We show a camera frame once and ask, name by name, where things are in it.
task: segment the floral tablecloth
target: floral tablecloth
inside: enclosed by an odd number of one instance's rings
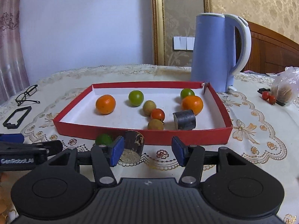
[[[26,143],[59,139],[64,148],[75,146],[79,151],[87,151],[94,141],[61,136],[53,124],[56,114],[86,87],[102,82],[188,81],[190,71],[190,67],[153,65],[101,66],[62,71],[38,82],[38,91],[31,99],[39,100],[41,104],[23,104],[31,105],[32,111],[19,129],[8,130],[2,126],[3,121],[17,108],[14,98],[1,106],[0,133],[21,132]],[[219,93],[234,126],[226,146],[257,164],[283,184],[285,199],[278,216],[288,224],[294,224],[299,222],[295,220],[295,216],[299,216],[299,99],[289,107],[266,103],[257,90],[270,87],[272,81],[269,77],[240,73],[234,82],[238,92]],[[217,150],[218,147],[219,145],[205,148]],[[119,161],[112,171],[117,180],[121,177],[179,179],[183,168],[178,165],[170,146],[146,145],[139,162]],[[202,181],[215,172],[214,165],[205,166]],[[93,180],[90,166],[82,166],[81,173]],[[17,176],[22,174],[24,173],[9,173],[9,181],[1,185],[9,191]],[[14,213],[8,213],[8,219],[12,219]]]

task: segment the black cylindrical object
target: black cylindrical object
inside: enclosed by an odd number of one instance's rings
[[[196,127],[196,118],[192,110],[183,110],[173,113],[177,130],[192,130]]]
[[[121,155],[121,161],[126,163],[137,163],[140,161],[143,146],[144,137],[137,131],[128,130],[124,134],[125,149]]]

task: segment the blue kettle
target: blue kettle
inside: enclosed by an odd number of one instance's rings
[[[242,49],[236,63],[235,27]],[[234,75],[246,65],[251,51],[248,23],[232,14],[201,13],[196,17],[191,81],[210,82],[216,92],[233,87]]]

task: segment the beige wallpaper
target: beige wallpaper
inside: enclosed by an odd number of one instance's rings
[[[203,12],[203,0],[164,0],[167,66],[191,65],[192,51],[173,50],[173,37],[194,37],[196,16]]]
[[[232,13],[299,43],[299,0],[212,0],[214,13]]]

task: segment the wooden headboard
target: wooden headboard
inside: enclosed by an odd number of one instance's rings
[[[286,66],[299,67],[299,44],[268,28],[248,23],[252,46],[249,61],[243,70],[277,73],[284,71]],[[240,43],[237,43],[237,57],[239,54]]]

